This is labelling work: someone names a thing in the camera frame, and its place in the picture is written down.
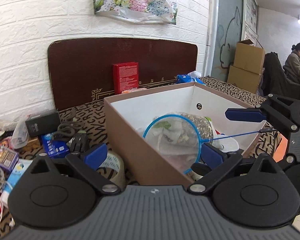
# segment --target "chair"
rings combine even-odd
[[[276,94],[300,100],[300,84],[287,78],[278,54],[267,53],[263,67],[265,70],[261,90],[264,95]]]

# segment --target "poster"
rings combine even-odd
[[[248,40],[248,39],[250,39],[253,42],[253,46],[256,46],[258,35],[252,29],[250,29],[248,24],[246,23],[243,40]]]
[[[254,33],[257,33],[258,6],[255,0],[247,0],[246,6],[246,24]]]

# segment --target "open box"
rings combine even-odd
[[[228,108],[251,106],[196,82],[116,95],[105,98],[104,101],[110,144],[141,185],[187,187],[193,182],[190,177],[172,167],[137,132],[140,128],[145,129],[155,116],[170,112],[206,116],[212,119],[217,131],[226,135],[257,131],[265,124],[265,121],[253,123],[228,120],[225,116]],[[258,134],[236,137],[240,148],[245,152],[255,146],[257,139]]]

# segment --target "red box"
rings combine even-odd
[[[114,93],[116,95],[128,89],[138,88],[138,69],[137,62],[113,64]]]

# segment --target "cardboard box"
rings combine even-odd
[[[255,94],[261,80],[261,74],[255,74],[241,68],[230,66],[227,83]]]
[[[216,130],[234,135],[263,128],[262,123],[234,122],[225,116],[228,108],[249,104],[197,82],[183,83],[121,94],[104,99],[106,129],[110,144],[141,185],[184,185],[193,181],[172,167],[147,144],[137,129],[146,127],[155,116],[186,112],[212,119]],[[241,149],[250,151],[258,134],[236,137]]]
[[[237,42],[233,65],[237,68],[260,74],[265,60],[265,50],[251,46],[251,40]]]

